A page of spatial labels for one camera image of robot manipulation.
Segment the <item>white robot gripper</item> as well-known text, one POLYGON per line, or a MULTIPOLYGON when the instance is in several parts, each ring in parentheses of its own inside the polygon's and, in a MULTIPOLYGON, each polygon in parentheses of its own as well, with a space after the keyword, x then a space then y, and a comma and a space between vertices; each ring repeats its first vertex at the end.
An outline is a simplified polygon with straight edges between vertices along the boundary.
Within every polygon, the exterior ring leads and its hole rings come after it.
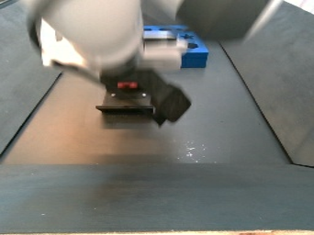
POLYGON ((76 69, 92 77, 131 70, 176 70, 187 43, 148 42, 141 22, 40 23, 42 64, 76 69))

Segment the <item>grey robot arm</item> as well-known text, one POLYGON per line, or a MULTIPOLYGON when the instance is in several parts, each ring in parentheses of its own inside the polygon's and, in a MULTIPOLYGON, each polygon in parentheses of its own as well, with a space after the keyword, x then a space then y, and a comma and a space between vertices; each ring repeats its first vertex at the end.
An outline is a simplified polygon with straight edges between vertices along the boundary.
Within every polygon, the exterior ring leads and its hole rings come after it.
POLYGON ((247 39, 282 0, 21 0, 29 39, 45 66, 117 75, 179 66, 187 43, 148 50, 143 17, 183 23, 203 39, 247 39))

